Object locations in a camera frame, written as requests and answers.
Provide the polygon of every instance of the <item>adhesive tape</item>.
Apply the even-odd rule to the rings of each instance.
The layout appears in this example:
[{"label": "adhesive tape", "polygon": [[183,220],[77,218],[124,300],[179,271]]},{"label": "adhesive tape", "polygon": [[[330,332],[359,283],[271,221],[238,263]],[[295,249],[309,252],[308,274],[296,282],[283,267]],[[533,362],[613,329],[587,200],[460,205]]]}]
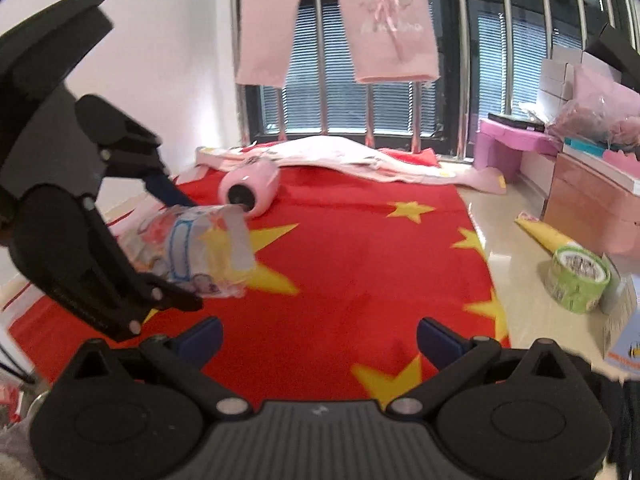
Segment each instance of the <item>adhesive tape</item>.
[{"label": "adhesive tape", "polygon": [[567,310],[586,314],[597,306],[610,279],[608,267],[596,254],[564,246],[554,253],[545,288]]}]

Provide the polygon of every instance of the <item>beige floor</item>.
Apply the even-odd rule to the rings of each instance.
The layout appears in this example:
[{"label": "beige floor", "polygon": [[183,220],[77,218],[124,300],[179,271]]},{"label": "beige floor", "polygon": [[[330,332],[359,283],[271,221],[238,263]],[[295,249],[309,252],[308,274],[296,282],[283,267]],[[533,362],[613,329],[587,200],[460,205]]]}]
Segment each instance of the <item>beige floor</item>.
[{"label": "beige floor", "polygon": [[[507,195],[494,196],[471,190],[460,193],[476,224],[488,255],[496,290],[504,305],[511,345],[528,348],[539,337],[555,339],[564,348],[587,357],[596,370],[612,378],[625,376],[603,362],[600,311],[581,316],[556,304],[546,293],[540,279],[550,255],[522,231],[513,219],[521,211],[538,216],[540,202],[532,200],[523,184],[508,187]],[[607,468],[597,480],[615,480],[613,468]]]}]

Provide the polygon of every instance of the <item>pink bottle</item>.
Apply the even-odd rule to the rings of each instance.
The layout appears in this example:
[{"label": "pink bottle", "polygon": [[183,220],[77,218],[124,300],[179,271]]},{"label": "pink bottle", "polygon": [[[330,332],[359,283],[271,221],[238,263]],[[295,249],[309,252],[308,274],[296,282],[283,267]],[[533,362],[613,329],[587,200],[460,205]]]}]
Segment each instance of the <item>pink bottle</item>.
[{"label": "pink bottle", "polygon": [[270,208],[280,184],[280,168],[269,158],[252,157],[229,171],[218,188],[223,204],[239,204],[247,218],[260,216]]}]

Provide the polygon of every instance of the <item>red flag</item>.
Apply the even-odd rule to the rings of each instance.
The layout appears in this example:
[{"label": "red flag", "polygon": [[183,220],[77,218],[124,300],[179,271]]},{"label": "red flag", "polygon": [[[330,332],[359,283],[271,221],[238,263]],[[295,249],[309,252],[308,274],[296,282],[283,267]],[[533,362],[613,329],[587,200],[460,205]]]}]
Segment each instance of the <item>red flag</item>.
[{"label": "red flag", "polygon": [[[221,178],[209,171],[182,190],[216,203]],[[245,297],[161,312],[143,336],[177,335],[218,316],[225,341],[204,373],[256,406],[368,397],[385,404],[433,374],[415,340],[425,316],[463,336],[506,339],[482,247],[453,186],[284,168],[270,211],[248,226],[258,269]],[[82,341],[99,336],[47,298],[12,334],[50,380]]]}]

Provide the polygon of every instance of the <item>pink pants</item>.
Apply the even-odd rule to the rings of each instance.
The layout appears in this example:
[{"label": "pink pants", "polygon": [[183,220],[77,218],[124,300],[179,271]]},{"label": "pink pants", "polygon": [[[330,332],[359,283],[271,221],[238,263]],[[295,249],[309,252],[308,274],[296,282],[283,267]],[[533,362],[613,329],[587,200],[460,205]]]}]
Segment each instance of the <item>pink pants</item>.
[{"label": "pink pants", "polygon": [[[427,0],[339,0],[359,83],[435,81],[438,51]],[[299,0],[242,0],[240,84],[282,88]]]}]

